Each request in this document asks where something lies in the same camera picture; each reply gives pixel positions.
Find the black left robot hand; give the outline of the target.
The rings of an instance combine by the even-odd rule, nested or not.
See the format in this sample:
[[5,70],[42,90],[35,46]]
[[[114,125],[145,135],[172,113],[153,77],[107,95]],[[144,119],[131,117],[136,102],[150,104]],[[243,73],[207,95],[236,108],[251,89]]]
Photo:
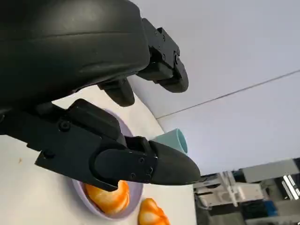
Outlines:
[[0,132],[39,152],[37,166],[106,191],[120,180],[180,186],[201,174],[186,154],[121,133],[118,120],[84,99],[54,100],[96,85],[122,107],[128,77],[172,93],[188,89],[180,49],[128,0],[0,3]]

